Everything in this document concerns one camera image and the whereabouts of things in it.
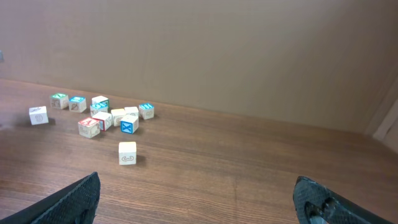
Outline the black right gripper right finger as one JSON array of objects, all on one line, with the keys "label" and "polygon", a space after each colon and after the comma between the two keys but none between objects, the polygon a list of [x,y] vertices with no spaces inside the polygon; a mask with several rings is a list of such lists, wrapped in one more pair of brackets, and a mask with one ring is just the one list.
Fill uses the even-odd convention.
[{"label": "black right gripper right finger", "polygon": [[300,224],[392,224],[305,176],[299,176],[293,202]]}]

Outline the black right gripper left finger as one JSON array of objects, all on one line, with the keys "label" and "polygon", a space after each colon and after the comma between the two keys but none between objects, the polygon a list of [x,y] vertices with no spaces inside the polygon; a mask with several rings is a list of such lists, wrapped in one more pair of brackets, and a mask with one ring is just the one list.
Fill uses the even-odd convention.
[{"label": "black right gripper left finger", "polygon": [[2,224],[92,224],[100,200],[97,172],[1,220]]}]

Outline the small white red-drawing block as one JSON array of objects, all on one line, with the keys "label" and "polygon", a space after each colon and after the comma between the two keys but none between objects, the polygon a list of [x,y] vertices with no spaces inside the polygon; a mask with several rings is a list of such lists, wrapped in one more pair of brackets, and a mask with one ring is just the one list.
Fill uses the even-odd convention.
[{"label": "small white red-drawing block", "polygon": [[99,121],[100,130],[102,131],[108,130],[113,125],[113,116],[111,113],[100,111],[93,115],[92,118]]}]

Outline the lone yellow wooden block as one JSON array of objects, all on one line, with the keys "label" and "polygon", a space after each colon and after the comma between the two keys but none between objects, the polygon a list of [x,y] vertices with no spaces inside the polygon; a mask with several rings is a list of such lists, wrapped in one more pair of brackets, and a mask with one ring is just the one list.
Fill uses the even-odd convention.
[{"label": "lone yellow wooden block", "polygon": [[137,146],[136,142],[119,143],[119,164],[121,166],[136,164]]}]

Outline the red letter A block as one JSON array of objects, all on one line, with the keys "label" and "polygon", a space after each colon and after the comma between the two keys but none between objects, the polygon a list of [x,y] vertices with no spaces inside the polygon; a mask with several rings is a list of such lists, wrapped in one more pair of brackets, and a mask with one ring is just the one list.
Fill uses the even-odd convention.
[{"label": "red letter A block", "polygon": [[91,117],[78,122],[78,132],[83,137],[91,139],[99,135],[100,131],[100,122]]}]

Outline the white top blue-side block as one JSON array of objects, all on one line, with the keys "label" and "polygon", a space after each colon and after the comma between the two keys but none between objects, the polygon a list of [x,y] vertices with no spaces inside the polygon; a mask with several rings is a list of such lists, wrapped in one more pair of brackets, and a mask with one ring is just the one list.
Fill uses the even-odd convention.
[{"label": "white top blue-side block", "polygon": [[120,122],[121,132],[133,134],[139,127],[139,118],[133,115],[125,115]]}]

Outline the cream green-side wooden block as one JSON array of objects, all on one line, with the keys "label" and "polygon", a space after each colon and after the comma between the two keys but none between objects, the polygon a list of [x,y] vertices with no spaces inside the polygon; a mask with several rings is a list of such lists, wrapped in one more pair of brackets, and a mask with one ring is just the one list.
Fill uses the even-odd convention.
[{"label": "cream green-side wooden block", "polygon": [[29,109],[31,125],[45,124],[49,122],[46,106],[38,106]]}]

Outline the yellow top wooden block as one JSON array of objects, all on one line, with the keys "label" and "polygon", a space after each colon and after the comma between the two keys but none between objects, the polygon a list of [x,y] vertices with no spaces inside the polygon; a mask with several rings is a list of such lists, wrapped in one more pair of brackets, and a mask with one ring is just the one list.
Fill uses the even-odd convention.
[{"label": "yellow top wooden block", "polygon": [[125,109],[113,109],[111,110],[111,114],[113,117],[113,125],[120,126],[121,120],[126,115]]}]

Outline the blue top wooden block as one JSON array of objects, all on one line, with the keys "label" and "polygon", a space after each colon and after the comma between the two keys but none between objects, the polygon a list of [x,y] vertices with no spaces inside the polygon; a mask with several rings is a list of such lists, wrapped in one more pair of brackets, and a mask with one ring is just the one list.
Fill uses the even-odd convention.
[{"label": "blue top wooden block", "polygon": [[83,96],[73,96],[69,99],[69,110],[82,113],[86,110],[86,98]]}]

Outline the blue letter D block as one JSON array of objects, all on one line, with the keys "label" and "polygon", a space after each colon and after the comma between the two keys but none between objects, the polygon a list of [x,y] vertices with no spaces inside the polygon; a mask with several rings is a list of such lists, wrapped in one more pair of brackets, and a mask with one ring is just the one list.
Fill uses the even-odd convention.
[{"label": "blue letter D block", "polygon": [[90,106],[90,115],[94,116],[96,113],[102,111],[107,113],[108,112],[108,104],[107,103],[95,103]]}]

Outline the green letter N block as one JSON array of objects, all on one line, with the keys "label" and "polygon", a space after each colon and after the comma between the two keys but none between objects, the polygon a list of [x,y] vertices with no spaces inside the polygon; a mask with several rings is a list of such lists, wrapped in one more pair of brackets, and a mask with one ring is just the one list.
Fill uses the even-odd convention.
[{"label": "green letter N block", "polygon": [[68,107],[69,97],[64,93],[56,93],[50,96],[50,106],[56,109],[65,109]]}]

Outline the plain top wooden block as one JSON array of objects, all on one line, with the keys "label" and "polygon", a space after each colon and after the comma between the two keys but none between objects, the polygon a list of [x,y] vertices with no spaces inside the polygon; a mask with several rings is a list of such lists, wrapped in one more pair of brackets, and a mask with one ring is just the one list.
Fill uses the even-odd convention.
[{"label": "plain top wooden block", "polygon": [[95,104],[98,104],[98,103],[103,103],[106,106],[108,106],[109,105],[109,99],[107,97],[105,97],[105,96],[96,96],[96,97],[93,97],[91,99],[91,104],[92,105],[95,105]]}]

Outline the white picture wooden block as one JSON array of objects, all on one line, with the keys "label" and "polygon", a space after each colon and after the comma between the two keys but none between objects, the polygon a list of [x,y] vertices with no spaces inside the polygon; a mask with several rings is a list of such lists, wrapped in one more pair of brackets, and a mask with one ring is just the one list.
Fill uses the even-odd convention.
[{"label": "white picture wooden block", "polygon": [[124,110],[126,114],[139,117],[139,109],[136,106],[125,107]]}]

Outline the blue top tilted block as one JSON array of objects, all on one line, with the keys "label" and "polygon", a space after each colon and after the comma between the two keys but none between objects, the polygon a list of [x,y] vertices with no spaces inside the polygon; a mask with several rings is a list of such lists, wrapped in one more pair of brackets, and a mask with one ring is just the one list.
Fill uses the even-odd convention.
[{"label": "blue top tilted block", "polygon": [[138,106],[139,115],[142,119],[151,119],[154,117],[154,105],[150,103],[143,103]]}]

